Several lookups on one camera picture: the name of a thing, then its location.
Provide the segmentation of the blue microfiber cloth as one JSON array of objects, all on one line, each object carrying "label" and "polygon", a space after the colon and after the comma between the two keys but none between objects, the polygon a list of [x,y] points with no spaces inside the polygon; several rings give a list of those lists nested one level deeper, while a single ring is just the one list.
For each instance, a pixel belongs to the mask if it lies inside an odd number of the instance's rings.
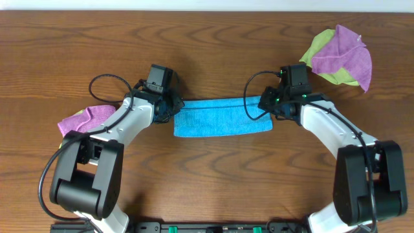
[{"label": "blue microfiber cloth", "polygon": [[258,120],[247,116],[257,117],[263,113],[257,107],[259,100],[259,96],[252,96],[185,101],[184,107],[174,116],[173,134],[183,138],[204,138],[270,131],[273,124],[269,114]]}]

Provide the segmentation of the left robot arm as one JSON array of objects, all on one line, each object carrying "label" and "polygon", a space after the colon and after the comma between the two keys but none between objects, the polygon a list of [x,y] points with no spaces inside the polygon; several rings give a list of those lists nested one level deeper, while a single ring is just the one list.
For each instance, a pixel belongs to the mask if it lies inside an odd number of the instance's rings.
[{"label": "left robot arm", "polygon": [[129,216],[117,204],[124,150],[143,129],[167,122],[183,106],[175,88],[134,88],[106,121],[86,133],[68,132],[50,160],[56,163],[50,201],[94,232],[127,232]]}]

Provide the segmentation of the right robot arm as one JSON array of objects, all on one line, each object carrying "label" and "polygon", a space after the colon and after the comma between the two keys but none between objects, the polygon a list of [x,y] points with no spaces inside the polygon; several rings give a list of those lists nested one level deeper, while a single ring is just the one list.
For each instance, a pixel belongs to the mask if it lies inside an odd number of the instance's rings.
[{"label": "right robot arm", "polygon": [[378,221],[404,215],[408,197],[400,146],[364,133],[324,94],[289,91],[267,87],[259,108],[295,121],[336,159],[333,201],[307,217],[307,232],[376,232]]}]

